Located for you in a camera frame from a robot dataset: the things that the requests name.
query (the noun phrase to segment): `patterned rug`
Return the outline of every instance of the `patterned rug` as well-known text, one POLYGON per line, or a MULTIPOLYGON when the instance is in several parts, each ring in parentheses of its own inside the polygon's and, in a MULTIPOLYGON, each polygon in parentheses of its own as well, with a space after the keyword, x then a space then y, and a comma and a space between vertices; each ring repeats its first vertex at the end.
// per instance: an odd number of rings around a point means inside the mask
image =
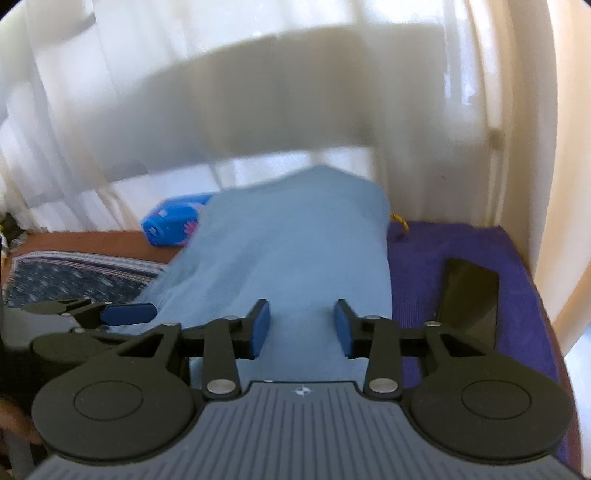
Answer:
POLYGON ((68 297, 127 303, 166 268, 107 255, 31 252, 12 259, 4 300, 9 307, 68 297))

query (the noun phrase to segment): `folded cloth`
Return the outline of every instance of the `folded cloth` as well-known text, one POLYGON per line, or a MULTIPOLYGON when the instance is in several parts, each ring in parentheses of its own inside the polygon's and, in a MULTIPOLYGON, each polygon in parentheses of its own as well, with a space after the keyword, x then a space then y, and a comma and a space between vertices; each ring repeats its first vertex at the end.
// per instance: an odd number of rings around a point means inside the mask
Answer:
MULTIPOLYGON (((116 331, 201 325, 243 316, 267 299, 262 352, 237 361, 244 388, 253 380, 362 385, 367 360, 344 356, 332 311, 346 299, 361 315, 391 317, 388 223, 377 184, 330 167, 228 190, 210 201, 188 246, 136 299, 154 303, 156 318, 116 331)), ((191 370, 199 384, 199 363, 191 370)))

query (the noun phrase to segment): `purple towel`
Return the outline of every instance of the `purple towel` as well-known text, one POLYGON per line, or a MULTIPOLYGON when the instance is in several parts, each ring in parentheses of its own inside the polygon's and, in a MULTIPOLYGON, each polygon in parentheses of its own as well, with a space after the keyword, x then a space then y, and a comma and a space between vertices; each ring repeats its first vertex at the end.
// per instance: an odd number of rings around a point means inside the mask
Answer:
MULTIPOLYGON (((558 382, 541 300, 519 253, 502 228, 411 222, 407 236, 392 223, 388 261, 392 280, 392 318, 402 327, 432 320, 443 284, 445 260, 463 258, 499 274, 496 348, 501 353, 558 382)), ((404 386, 420 381, 418 364, 404 359, 404 386)), ((567 440, 557 453, 567 463, 567 440)))

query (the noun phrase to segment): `white curtain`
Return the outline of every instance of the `white curtain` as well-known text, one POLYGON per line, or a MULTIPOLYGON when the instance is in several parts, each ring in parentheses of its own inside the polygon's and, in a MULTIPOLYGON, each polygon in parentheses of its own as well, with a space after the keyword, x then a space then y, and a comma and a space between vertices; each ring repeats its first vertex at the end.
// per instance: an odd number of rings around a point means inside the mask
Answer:
POLYGON ((0 209, 135 229, 166 197, 331 164, 406 218, 502 225, 554 320, 591 258, 548 227, 576 201, 554 189, 572 33, 553 5, 577 2, 25 0, 0 21, 0 209))

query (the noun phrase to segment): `black circular mount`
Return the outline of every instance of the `black circular mount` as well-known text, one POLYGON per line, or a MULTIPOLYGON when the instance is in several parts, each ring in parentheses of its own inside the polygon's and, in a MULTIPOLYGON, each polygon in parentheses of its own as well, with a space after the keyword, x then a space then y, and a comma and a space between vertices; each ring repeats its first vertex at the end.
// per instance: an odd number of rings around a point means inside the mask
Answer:
POLYGON ((45 443, 81 460, 120 461, 161 449, 194 415, 188 386, 152 359, 100 356, 46 384, 33 402, 45 443))
POLYGON ((487 355, 440 366, 413 391, 410 413, 435 444, 494 463, 551 453, 566 434, 572 406, 550 379, 487 355))

